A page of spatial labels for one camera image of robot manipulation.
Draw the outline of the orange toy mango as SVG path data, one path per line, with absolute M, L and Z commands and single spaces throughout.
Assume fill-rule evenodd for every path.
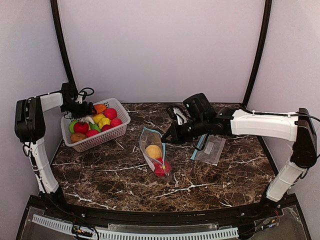
M 94 114 L 101 114 L 107 109 L 107 106 L 104 104 L 96 104 L 93 106 L 92 112 Z

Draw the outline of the clear zip bag blue zipper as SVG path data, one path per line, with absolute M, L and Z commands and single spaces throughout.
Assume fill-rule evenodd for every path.
M 172 171 L 166 160 L 166 145 L 160 132 L 144 127 L 139 138 L 139 147 L 152 172 L 159 178 L 168 177 Z

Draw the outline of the yellow orange toy peach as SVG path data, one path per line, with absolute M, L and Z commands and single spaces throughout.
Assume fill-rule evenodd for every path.
M 162 149 L 155 144 L 151 144 L 149 145 L 146 149 L 145 149 L 146 154 L 153 159 L 160 159 L 162 158 Z

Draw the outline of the red toy bell pepper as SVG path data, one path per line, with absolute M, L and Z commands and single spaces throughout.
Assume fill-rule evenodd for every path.
M 164 177 L 166 174 L 171 172 L 172 167 L 171 167 L 170 163 L 165 161 L 164 165 L 166 167 L 166 170 L 163 170 L 163 168 L 162 168 L 163 165 L 161 163 L 158 163 L 158 162 L 154 163 L 154 171 L 153 172 L 155 173 L 155 175 L 157 177 Z

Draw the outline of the white toy mushroom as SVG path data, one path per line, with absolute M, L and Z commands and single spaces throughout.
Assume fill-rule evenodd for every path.
M 92 125 L 95 124 L 95 121 L 90 115 L 83 117 L 80 121 L 84 123 L 92 124 Z

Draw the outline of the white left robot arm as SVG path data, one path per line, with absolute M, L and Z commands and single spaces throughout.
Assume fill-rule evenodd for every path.
M 39 191 L 54 194 L 59 189 L 45 148 L 46 124 L 44 113 L 60 108 L 73 118 L 83 118 L 96 113 L 94 104 L 85 98 L 95 93 L 91 87 L 78 91 L 72 83 L 63 83 L 61 90 L 43 93 L 17 101 L 14 132 L 22 143 L 24 155 L 29 158 L 38 182 Z

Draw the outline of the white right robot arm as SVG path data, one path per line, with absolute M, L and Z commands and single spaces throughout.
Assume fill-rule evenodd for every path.
M 276 143 L 289 149 L 282 153 L 282 167 L 269 184 L 266 198 L 278 202 L 292 185 L 313 167 L 318 159 L 317 134 L 308 111 L 275 113 L 223 108 L 219 112 L 208 109 L 191 112 L 191 118 L 182 124 L 174 122 L 161 138 L 163 143 L 180 145 L 191 143 L 203 135 L 257 136 L 267 141 L 267 147 Z

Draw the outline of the green toy vegetable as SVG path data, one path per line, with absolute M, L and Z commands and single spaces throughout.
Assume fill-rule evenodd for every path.
M 78 123 L 79 121 L 78 120 L 74 120 L 74 121 L 72 121 L 70 124 L 69 124 L 69 132 L 71 133 L 71 134 L 74 134 L 75 133 L 75 130 L 74 130 L 74 127 L 75 127 L 75 125 Z

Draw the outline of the red toy tomato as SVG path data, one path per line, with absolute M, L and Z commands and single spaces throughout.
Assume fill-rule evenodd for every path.
M 86 122 L 77 122 L 74 127 L 73 131 L 77 134 L 86 134 L 89 131 L 89 125 Z

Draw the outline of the yellow toy lemon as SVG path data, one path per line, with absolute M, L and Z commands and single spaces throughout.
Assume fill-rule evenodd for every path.
M 98 124 L 101 119 L 105 118 L 106 116 L 103 113 L 96 114 L 92 117 L 95 124 Z

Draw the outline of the brown toy potato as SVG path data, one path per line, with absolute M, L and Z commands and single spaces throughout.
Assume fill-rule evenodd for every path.
M 73 144 L 80 142 L 82 140 L 85 140 L 86 138 L 87 138 L 87 135 L 83 133 L 72 133 L 70 135 L 70 140 Z

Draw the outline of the pink red toy fruit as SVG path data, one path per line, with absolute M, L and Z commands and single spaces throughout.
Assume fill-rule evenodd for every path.
M 104 116 L 106 118 L 110 119 L 111 121 L 118 117 L 117 111 L 114 108 L 111 108 L 111 107 L 105 109 L 103 114 L 104 114 Z

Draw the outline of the white plastic mesh basket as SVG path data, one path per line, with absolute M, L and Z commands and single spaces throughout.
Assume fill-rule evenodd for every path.
M 101 119 L 98 124 L 88 123 L 89 131 L 86 133 L 87 138 L 72 143 L 70 140 L 71 133 L 69 131 L 69 124 L 74 120 L 81 122 L 82 117 L 73 118 L 72 115 L 68 113 L 66 116 L 63 116 L 60 121 L 62 137 L 66 146 L 72 147 L 80 153 L 121 137 L 126 133 L 127 125 L 130 123 L 131 118 L 122 104 L 115 98 L 105 99 L 94 105 L 97 104 L 104 104 L 107 108 L 114 108 L 117 112 L 117 118 L 110 120 L 105 117 Z

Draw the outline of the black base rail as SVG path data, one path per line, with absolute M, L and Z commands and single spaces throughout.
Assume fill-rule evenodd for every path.
M 67 212 L 75 214 L 77 223 L 88 223 L 92 226 L 108 224 L 138 226 L 182 226 L 218 223 L 220 226 L 243 226 L 264 216 L 257 215 L 262 207 L 260 203 L 238 207 L 220 208 L 191 212 L 131 212 L 107 210 L 67 204 Z

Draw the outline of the black frame post right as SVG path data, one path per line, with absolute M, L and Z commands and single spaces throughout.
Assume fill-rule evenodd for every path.
M 267 33 L 268 33 L 268 28 L 269 28 L 269 22 L 270 22 L 270 16 L 271 16 L 271 11 L 272 11 L 272 0 L 265 0 L 264 2 L 264 9 L 263 9 L 263 16 L 262 16 L 262 22 L 261 22 L 261 28 L 260 28 L 260 33 L 259 33 L 259 38 L 258 38 L 258 43 L 257 43 L 257 48 L 256 48 L 256 53 L 254 57 L 254 61 L 252 64 L 252 69 L 251 73 L 249 76 L 247 88 L 242 100 L 242 106 L 247 107 L 254 89 L 254 85 L 256 82 L 256 78 L 258 75 L 264 47 L 265 47 L 265 42 L 267 38 Z

